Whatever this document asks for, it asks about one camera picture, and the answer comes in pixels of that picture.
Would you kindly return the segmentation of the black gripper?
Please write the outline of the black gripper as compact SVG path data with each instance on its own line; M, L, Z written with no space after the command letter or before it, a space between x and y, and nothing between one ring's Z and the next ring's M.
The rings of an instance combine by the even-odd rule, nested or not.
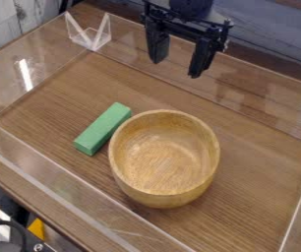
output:
M143 3L151 61L159 64L167 58L171 34L197 42L189 75L198 78L210 68L217 51L228 49L234 22L214 10L214 0L143 0Z

